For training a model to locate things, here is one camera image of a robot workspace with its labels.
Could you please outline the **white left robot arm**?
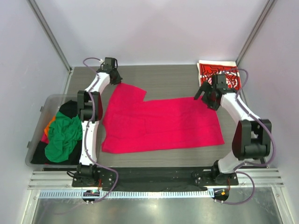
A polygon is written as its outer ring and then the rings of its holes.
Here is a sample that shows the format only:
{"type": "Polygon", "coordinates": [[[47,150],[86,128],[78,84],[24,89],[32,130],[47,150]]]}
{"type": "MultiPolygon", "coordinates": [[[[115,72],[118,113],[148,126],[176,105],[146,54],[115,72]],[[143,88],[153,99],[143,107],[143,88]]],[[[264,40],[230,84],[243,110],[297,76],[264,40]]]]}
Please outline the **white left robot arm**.
{"type": "Polygon", "coordinates": [[[117,70],[116,58],[106,57],[102,60],[89,57],[83,60],[83,64],[94,72],[95,77],[85,90],[77,93],[77,112],[82,126],[82,149],[73,179],[82,184],[95,186],[100,181],[98,168],[115,173],[115,179],[118,179],[116,170],[97,163],[96,142],[98,126],[103,117],[101,95],[109,84],[120,84],[122,78],[117,70]]]}

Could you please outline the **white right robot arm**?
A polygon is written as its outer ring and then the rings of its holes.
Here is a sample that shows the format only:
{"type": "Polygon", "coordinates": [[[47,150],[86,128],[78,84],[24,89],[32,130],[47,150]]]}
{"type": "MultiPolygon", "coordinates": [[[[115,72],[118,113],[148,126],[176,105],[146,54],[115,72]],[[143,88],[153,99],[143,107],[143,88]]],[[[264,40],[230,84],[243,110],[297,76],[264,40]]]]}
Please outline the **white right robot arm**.
{"type": "Polygon", "coordinates": [[[203,82],[194,98],[200,98],[209,109],[224,108],[236,123],[232,150],[215,161],[208,174],[213,183],[227,184],[243,165],[254,165],[255,160],[267,156],[274,158],[276,144],[271,134],[271,122],[255,115],[243,103],[239,91],[228,87],[224,72],[212,75],[211,82],[203,82]]]}

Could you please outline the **pink t shirt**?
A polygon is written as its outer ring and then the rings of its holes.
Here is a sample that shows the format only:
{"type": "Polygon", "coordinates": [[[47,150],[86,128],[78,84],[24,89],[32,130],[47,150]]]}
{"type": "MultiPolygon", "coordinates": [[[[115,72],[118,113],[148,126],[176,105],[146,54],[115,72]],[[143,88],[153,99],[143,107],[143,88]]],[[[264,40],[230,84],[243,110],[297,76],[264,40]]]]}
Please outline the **pink t shirt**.
{"type": "Polygon", "coordinates": [[[146,91],[122,83],[103,118],[102,151],[125,154],[218,146],[225,143],[216,111],[193,97],[149,100],[146,91]]]}

